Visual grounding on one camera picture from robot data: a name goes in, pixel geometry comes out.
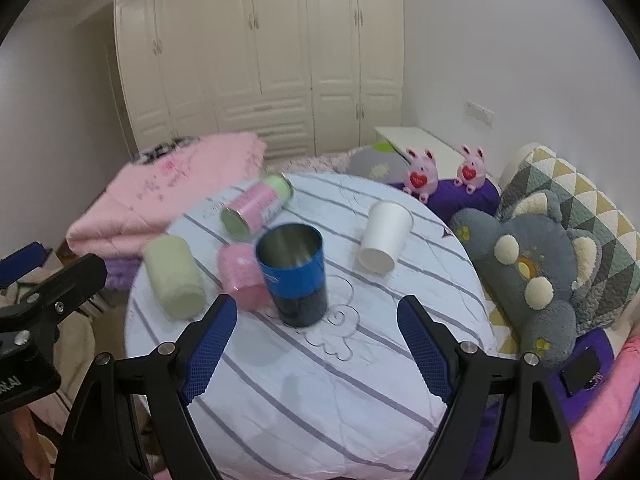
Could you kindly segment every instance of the electrical outlet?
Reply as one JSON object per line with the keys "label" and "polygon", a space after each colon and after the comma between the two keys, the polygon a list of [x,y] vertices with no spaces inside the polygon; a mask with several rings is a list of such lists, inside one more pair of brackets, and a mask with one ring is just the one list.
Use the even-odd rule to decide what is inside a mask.
{"label": "electrical outlet", "polygon": [[494,112],[471,101],[466,102],[466,114],[486,124],[488,127],[494,125]]}

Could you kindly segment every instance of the blue gripper pad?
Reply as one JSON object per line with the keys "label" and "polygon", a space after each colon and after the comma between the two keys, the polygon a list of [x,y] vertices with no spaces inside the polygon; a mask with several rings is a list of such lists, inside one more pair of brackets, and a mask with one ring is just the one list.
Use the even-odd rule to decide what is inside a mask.
{"label": "blue gripper pad", "polygon": [[238,320],[236,302],[228,298],[187,361],[184,385],[180,390],[187,404],[207,389],[213,371],[218,366],[226,343],[236,326],[236,320]]}
{"label": "blue gripper pad", "polygon": [[43,266],[46,261],[47,251],[37,242],[15,251],[0,260],[0,288],[7,288],[36,267]]}
{"label": "blue gripper pad", "polygon": [[429,391],[448,405],[454,393],[449,384],[449,364],[407,300],[398,303],[397,316],[398,328]]}

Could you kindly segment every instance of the white paper cup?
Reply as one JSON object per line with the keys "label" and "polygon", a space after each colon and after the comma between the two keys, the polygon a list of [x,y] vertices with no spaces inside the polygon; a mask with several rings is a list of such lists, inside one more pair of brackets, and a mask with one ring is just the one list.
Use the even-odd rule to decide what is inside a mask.
{"label": "white paper cup", "polygon": [[358,261],[376,274],[391,272],[413,227],[414,216],[403,205],[387,200],[377,202],[369,210]]}

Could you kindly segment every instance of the white wardrobe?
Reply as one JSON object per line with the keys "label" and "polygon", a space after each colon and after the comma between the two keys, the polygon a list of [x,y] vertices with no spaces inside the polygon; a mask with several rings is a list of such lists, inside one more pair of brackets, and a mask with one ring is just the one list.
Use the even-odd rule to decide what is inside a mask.
{"label": "white wardrobe", "polygon": [[115,0],[139,149],[249,130],[267,158],[343,151],[398,125],[402,0]]}

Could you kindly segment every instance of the round table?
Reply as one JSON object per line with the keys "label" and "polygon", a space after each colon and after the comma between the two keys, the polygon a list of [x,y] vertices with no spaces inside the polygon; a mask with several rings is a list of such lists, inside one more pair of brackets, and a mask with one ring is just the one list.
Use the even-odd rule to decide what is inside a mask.
{"label": "round table", "polygon": [[[324,239],[329,310],[306,329],[284,326],[273,307],[239,312],[207,391],[189,410],[226,478],[406,479],[444,415],[402,338],[396,306],[417,296],[459,340],[495,354],[478,277],[455,236],[424,205],[383,184],[342,174],[289,175],[294,197],[273,225],[303,222]],[[245,182],[203,200],[168,229],[190,245],[211,304],[220,293],[218,251],[232,242],[220,209]],[[393,200],[415,224],[387,276],[356,262],[369,208]],[[167,319],[144,267],[131,291],[128,356],[175,341],[186,322]]]}

